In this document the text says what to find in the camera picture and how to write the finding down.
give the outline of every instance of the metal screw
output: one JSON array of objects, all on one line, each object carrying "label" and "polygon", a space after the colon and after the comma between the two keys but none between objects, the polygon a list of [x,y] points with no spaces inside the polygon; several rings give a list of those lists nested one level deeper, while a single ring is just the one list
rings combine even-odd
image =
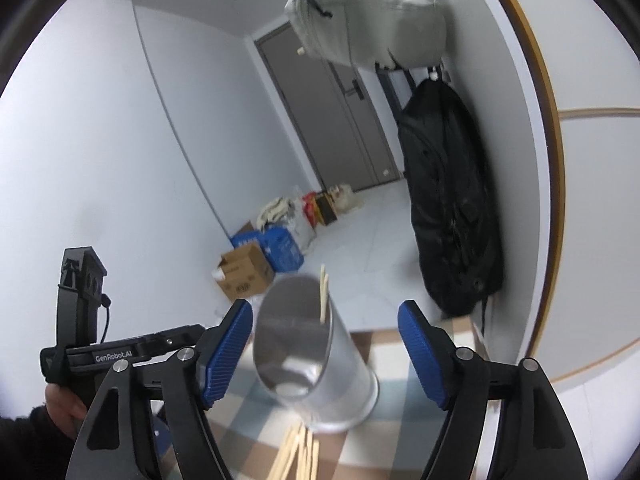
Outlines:
[{"label": "metal screw", "polygon": [[525,370],[529,370],[529,372],[535,372],[540,366],[533,359],[524,359],[522,362],[522,366],[524,366]]},{"label": "metal screw", "polygon": [[474,358],[473,351],[465,346],[458,348],[456,350],[456,355],[463,361],[471,361],[471,359]]},{"label": "metal screw", "polygon": [[196,352],[193,351],[193,348],[182,348],[178,350],[178,359],[180,359],[180,361],[188,361],[195,355],[195,353]]},{"label": "metal screw", "polygon": [[113,369],[118,373],[123,372],[127,368],[129,368],[129,361],[127,361],[126,359],[119,359],[113,364]]}]

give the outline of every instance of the hanging bag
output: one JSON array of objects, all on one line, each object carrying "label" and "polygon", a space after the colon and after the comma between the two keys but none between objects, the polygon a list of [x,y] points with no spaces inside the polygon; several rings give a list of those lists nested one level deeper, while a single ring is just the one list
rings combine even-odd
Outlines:
[{"label": "hanging bag", "polygon": [[434,66],[445,49],[436,0],[289,0],[285,12],[306,54],[342,65]]},{"label": "hanging bag", "polygon": [[453,88],[425,79],[404,108],[398,136],[424,285],[446,316],[467,316],[479,302],[484,312],[502,286],[504,259],[476,122]]}]

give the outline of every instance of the blue box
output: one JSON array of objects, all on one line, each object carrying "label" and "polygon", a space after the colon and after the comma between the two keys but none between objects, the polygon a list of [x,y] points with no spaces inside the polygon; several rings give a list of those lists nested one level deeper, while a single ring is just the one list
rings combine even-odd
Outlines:
[{"label": "blue box", "polygon": [[234,248],[254,241],[258,242],[275,272],[295,272],[305,262],[305,257],[300,252],[296,241],[284,227],[274,226],[264,233],[260,231],[238,233],[230,240]]}]

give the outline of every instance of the door handle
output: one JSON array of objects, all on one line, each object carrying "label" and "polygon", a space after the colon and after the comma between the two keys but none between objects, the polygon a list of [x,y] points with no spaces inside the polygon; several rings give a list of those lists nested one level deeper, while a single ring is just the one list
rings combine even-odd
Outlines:
[{"label": "door handle", "polygon": [[353,88],[349,90],[345,90],[344,92],[345,97],[349,97],[353,94],[357,94],[358,99],[360,99],[361,101],[364,101],[364,93],[362,92],[362,88],[360,88],[360,83],[358,83],[358,80],[354,79],[353,81],[351,81],[351,84],[353,85]]}]

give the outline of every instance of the gray door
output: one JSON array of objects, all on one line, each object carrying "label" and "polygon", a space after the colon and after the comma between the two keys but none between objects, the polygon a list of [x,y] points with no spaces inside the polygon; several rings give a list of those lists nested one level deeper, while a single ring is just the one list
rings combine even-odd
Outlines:
[{"label": "gray door", "polygon": [[358,73],[312,59],[290,25],[258,42],[289,116],[325,188],[354,190],[398,179]]}]

